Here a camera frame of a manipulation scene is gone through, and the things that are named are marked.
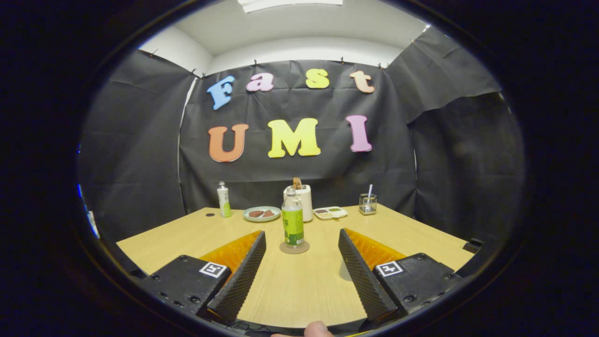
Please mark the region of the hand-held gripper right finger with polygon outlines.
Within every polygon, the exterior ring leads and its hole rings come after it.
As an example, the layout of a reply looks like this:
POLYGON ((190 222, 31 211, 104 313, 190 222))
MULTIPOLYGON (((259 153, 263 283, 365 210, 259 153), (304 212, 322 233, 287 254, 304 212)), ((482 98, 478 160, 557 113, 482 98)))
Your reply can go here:
POLYGON ((370 324, 419 311, 463 280, 423 252, 405 256, 348 228, 340 230, 338 247, 370 324))

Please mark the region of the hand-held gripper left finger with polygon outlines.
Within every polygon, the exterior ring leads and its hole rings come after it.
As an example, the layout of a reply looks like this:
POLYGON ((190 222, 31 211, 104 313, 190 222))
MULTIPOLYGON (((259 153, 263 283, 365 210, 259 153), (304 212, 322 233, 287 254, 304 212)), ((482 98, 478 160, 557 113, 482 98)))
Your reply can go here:
POLYGON ((140 285, 178 312, 233 324, 266 250, 266 234, 258 230, 200 258, 180 255, 143 278, 140 285))

